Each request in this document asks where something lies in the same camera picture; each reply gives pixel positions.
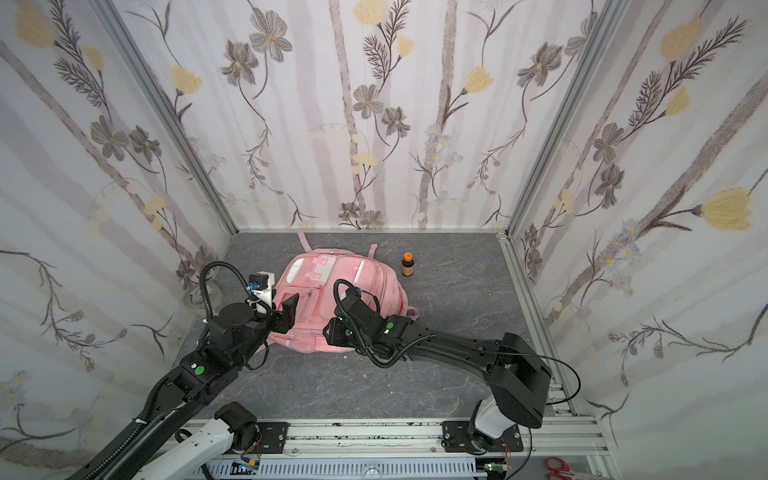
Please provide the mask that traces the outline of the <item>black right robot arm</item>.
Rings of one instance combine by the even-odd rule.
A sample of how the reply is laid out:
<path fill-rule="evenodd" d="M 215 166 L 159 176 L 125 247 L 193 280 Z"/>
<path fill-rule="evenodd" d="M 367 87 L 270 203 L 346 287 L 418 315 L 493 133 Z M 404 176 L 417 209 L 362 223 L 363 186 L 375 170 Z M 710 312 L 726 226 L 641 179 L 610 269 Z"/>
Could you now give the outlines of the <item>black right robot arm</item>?
<path fill-rule="evenodd" d="M 539 429 L 545 408 L 568 404 L 582 383 L 561 400 L 549 398 L 553 380 L 547 365 L 555 359 L 537 354 L 522 337 L 506 333 L 500 340 L 479 340 L 439 332 L 400 315 L 383 317 L 364 301 L 366 291 L 339 279 L 332 287 L 334 314 L 323 329 L 331 346 L 352 348 L 376 367 L 401 361 L 430 361 L 458 368 L 482 379 L 491 396 L 474 408 L 468 425 L 457 434 L 443 433 L 448 451 L 483 455 L 516 427 Z"/>

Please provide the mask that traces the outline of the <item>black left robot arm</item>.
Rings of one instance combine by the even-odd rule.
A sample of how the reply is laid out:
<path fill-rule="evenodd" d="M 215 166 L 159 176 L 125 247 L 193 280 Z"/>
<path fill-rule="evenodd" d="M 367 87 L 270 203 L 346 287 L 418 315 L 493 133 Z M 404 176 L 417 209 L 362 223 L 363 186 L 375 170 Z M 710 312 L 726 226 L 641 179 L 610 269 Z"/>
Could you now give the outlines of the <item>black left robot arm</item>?
<path fill-rule="evenodd" d="M 231 271 L 246 292 L 246 300 L 213 311 L 207 291 L 209 271 Z M 225 261 L 206 264 L 199 274 L 199 288 L 206 327 L 191 353 L 152 387 L 140 413 L 72 479 L 131 479 L 166 441 L 192 419 L 235 379 L 251 369 L 250 359 L 273 332 L 294 327 L 300 296 L 294 294 L 280 305 L 258 296 L 242 273 Z"/>

